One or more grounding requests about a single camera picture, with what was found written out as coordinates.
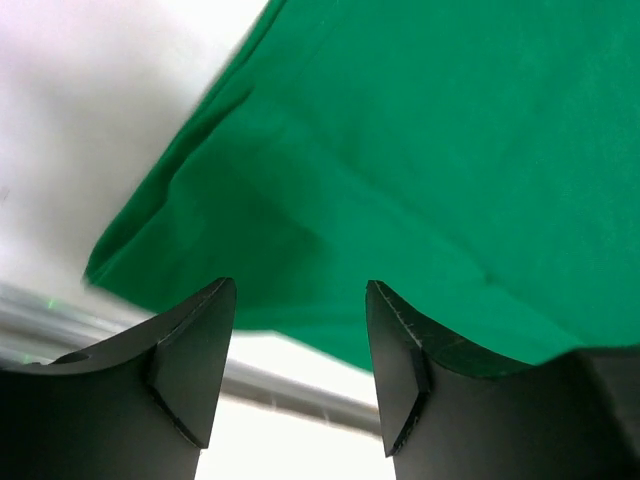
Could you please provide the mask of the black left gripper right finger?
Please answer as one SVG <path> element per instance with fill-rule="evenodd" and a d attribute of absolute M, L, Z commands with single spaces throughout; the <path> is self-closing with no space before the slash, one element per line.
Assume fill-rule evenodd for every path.
<path fill-rule="evenodd" d="M 388 285 L 366 289 L 385 453 L 400 479 L 635 479 L 639 350 L 539 365 L 494 353 Z"/>

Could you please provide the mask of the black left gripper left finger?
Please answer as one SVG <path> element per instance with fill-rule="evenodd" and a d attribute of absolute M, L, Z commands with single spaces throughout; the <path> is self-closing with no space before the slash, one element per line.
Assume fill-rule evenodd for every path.
<path fill-rule="evenodd" d="M 209 445 L 236 310 L 221 278 L 153 318 L 167 336 L 1 368 L 5 479 L 191 479 Z"/>

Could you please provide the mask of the green t shirt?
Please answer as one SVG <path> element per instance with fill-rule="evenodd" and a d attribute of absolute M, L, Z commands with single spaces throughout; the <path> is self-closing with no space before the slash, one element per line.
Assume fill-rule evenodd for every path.
<path fill-rule="evenodd" d="M 271 1 L 97 242 L 162 312 L 371 365 L 364 293 L 537 363 L 639 340 L 635 1 Z"/>

